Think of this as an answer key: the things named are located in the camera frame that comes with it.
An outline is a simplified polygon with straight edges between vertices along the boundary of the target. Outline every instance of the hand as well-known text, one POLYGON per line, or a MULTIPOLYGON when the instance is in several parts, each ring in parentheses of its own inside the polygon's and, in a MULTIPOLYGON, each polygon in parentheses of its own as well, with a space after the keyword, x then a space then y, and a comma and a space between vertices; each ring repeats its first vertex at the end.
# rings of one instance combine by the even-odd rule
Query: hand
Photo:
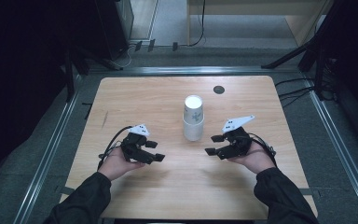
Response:
POLYGON ((115 180, 128 171, 144 167, 145 164, 138 161, 126 161, 121 147, 116 147, 106 157, 98 172, 105 175, 110 181, 115 180))
POLYGON ((251 147, 249 148, 247 156, 233 157, 227 159, 228 161, 236 162, 238 164, 246 166, 250 171, 255 174, 258 174, 268 168, 275 167, 269 155, 264 152, 264 149, 258 145, 256 142, 252 142, 251 147), (257 151, 252 153, 255 150, 262 149, 263 152, 257 151))

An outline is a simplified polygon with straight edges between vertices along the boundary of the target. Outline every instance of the paper cup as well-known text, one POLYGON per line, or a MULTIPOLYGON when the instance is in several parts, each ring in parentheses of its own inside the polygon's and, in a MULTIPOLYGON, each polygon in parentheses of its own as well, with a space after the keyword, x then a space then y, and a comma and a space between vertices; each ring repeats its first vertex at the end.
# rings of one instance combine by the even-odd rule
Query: paper cup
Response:
POLYGON ((202 99, 198 95, 186 97, 183 118, 188 124, 199 124, 203 121, 202 99))
POLYGON ((198 141, 202 138, 204 119, 198 124, 189 124, 183 118, 183 133, 188 141, 198 141))

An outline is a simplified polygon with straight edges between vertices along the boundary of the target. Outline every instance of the wooden table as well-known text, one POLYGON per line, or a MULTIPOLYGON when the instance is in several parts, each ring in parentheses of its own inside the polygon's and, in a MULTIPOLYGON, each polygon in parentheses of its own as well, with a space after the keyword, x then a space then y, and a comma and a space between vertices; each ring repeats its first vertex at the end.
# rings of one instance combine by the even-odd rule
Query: wooden table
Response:
MULTIPOLYGON (((163 162, 129 172, 113 181, 112 202, 103 217, 142 219, 265 219, 268 209, 253 194, 255 175, 245 167, 209 157, 227 119, 255 115, 243 127, 277 151, 280 169, 307 189, 296 147, 272 79, 255 77, 109 77, 102 80, 89 114, 66 187, 77 188, 97 168, 98 154, 123 127, 144 123, 158 142, 149 152, 163 162), (213 92, 225 88, 223 94, 213 92), (198 142, 183 136, 182 116, 188 95, 203 99, 204 135, 198 142)), ((118 140, 127 136, 124 132, 118 140)), ((311 196, 306 196, 316 214, 311 196)))
MULTIPOLYGON (((201 15, 202 4, 203 0, 187 0, 187 44, 190 16, 201 15)), ((316 24, 332 4, 333 0, 207 0, 205 15, 284 15, 301 46, 313 36, 316 24)))

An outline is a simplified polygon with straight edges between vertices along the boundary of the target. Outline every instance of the table surface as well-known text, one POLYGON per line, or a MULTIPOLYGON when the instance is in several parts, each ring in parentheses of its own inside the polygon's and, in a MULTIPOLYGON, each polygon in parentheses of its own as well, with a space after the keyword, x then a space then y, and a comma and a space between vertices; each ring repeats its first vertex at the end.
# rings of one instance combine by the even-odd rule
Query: table surface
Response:
MULTIPOLYGON (((255 115, 243 125, 277 151, 279 168, 307 189, 296 147, 273 81, 254 77, 108 77, 102 80, 89 114, 66 187, 77 188, 97 168, 98 155, 123 127, 145 124, 156 148, 166 155, 112 183, 112 201, 102 217, 143 219, 266 219, 267 207, 253 194, 255 174, 229 161, 209 157, 206 147, 222 147, 211 136, 221 134, 227 119, 255 115), (213 92, 225 88, 223 94, 213 92), (197 142, 183 136, 185 98, 203 99, 204 134, 197 142)), ((122 140, 127 132, 117 140, 122 140)), ((314 213, 311 196, 305 196, 314 213)))

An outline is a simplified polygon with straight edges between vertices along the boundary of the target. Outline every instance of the person's left hand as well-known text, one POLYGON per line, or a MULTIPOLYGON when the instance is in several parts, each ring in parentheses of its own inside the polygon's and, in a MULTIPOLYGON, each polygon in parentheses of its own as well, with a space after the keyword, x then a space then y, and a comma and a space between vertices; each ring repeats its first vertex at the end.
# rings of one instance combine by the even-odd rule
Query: person's left hand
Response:
POLYGON ((121 147, 116 147, 110 152, 109 156, 106 157, 98 172, 112 181, 126 174, 128 171, 144 166, 144 163, 138 161, 126 161, 121 147))

